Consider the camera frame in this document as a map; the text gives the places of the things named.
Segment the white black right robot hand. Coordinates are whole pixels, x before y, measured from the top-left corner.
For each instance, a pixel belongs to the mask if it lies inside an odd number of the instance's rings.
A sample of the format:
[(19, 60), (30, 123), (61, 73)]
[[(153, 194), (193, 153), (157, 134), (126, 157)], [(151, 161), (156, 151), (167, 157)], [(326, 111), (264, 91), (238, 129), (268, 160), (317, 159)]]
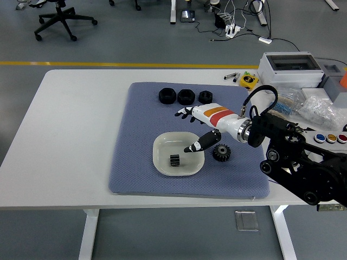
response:
[(229, 133), (235, 140), (245, 143), (246, 129), (251, 126), (249, 118), (239, 116), (232, 110), (220, 106), (217, 103), (207, 105), (185, 107), (179, 110), (175, 116), (185, 119), (191, 115), (191, 122), (198, 120), (202, 124), (207, 124), (213, 130), (201, 136), (192, 145), (184, 149), (185, 153), (204, 151), (221, 140), (222, 133)]

